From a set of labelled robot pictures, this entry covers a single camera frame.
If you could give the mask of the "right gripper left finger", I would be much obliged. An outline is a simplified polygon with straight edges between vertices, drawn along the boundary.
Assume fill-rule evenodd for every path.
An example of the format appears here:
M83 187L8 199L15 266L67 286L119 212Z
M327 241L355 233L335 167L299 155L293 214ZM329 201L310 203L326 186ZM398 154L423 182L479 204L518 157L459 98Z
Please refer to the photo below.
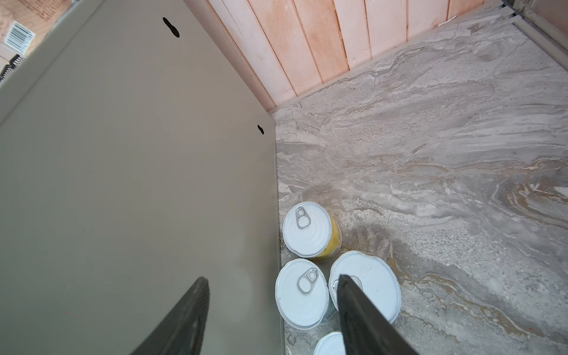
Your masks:
M201 353L209 302L209 282L205 277L199 277L133 353Z

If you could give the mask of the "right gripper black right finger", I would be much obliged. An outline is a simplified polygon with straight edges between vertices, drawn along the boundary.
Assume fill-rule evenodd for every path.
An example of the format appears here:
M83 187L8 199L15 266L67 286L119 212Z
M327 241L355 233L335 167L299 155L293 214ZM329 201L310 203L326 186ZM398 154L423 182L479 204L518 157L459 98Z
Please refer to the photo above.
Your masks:
M348 275L340 275L337 302L347 354L417 355Z

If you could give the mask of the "green can pull-tab lid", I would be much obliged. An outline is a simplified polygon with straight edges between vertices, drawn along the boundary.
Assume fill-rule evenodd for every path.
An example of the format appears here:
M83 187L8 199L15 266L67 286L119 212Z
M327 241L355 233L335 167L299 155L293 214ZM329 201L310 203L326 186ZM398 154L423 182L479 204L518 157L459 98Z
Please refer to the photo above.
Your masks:
M402 306L402 293L395 273L384 260L360 251L348 251L333 263L328 289L337 310L340 275L350 276L384 318L390 324L395 322Z

